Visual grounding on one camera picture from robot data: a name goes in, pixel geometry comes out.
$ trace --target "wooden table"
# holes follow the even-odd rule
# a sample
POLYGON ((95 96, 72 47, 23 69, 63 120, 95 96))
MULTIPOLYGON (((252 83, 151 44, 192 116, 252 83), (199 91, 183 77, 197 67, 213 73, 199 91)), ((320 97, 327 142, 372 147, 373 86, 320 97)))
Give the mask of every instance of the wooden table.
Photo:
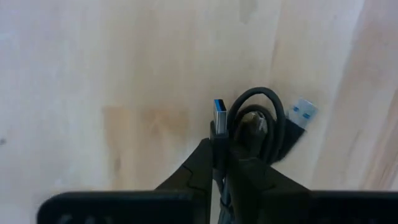
POLYGON ((254 86, 320 109, 278 170, 313 189, 398 189, 397 7, 2 1, 0 220, 34 223, 67 190, 154 188, 208 136, 212 99, 254 86))

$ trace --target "wood grain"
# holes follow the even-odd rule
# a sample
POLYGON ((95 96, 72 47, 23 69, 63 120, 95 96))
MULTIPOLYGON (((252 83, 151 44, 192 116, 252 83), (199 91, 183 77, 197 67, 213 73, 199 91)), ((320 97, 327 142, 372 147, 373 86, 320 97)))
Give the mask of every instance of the wood grain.
POLYGON ((397 6, 3 0, 0 219, 33 223, 66 190, 154 188, 208 137, 212 100, 254 86, 320 109, 282 173, 312 189, 398 189, 397 6))

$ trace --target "black object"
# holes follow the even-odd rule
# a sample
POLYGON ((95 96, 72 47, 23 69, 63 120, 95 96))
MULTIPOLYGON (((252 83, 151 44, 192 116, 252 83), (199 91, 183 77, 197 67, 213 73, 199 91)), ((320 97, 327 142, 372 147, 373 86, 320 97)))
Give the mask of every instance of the black object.
POLYGON ((283 108, 275 96, 266 88, 245 92, 228 115, 229 133, 216 134, 212 122, 210 138, 203 139, 155 190, 56 195, 42 204, 37 223, 209 223, 212 179, 221 192, 222 224, 398 223, 397 193, 311 191, 270 166, 283 159, 304 132, 281 115, 283 108), (264 92, 271 96, 278 116, 277 121, 267 119, 275 136, 257 141, 258 136, 241 135, 243 142, 259 142, 260 152, 253 156, 237 141, 235 122, 244 113, 266 110, 251 105, 238 113, 248 97, 264 92))

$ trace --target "black cable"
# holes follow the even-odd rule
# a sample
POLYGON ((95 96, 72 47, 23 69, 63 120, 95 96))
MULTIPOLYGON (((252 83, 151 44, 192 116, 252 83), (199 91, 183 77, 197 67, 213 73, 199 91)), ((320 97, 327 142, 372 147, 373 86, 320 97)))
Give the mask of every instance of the black cable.
MULTIPOLYGON (((264 115, 264 118, 267 123, 267 134, 257 151, 251 151, 251 156, 259 157, 266 164, 271 165, 272 163, 278 161, 280 156, 278 155, 285 135, 285 125, 286 125, 286 117, 284 108, 282 103, 280 102, 279 97, 272 90, 265 87, 257 87, 252 88, 248 91, 245 91, 232 105, 229 110, 227 117, 227 129, 229 131, 229 138, 233 140, 235 138, 236 132, 239 128, 239 124, 242 121, 244 115, 252 112, 258 112, 264 115), (249 105, 242 110, 239 110, 242 107, 243 103, 249 99, 250 97, 264 94, 266 95, 272 102, 275 108, 276 113, 276 121, 273 119, 271 113, 268 109, 260 105, 249 105)), ((233 224, 233 208, 231 204, 231 196, 229 194, 228 185, 226 184, 226 180, 220 187, 221 183, 217 183, 219 186, 220 194, 221 194, 221 211, 218 223, 219 224, 233 224)))

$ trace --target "usb connector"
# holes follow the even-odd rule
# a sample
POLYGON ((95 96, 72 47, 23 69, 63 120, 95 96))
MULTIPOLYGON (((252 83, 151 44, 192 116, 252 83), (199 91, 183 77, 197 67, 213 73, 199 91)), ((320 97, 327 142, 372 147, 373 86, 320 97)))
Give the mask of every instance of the usb connector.
POLYGON ((286 118, 305 129, 307 124, 315 117, 318 109, 309 101, 299 99, 293 107, 288 110, 286 118))

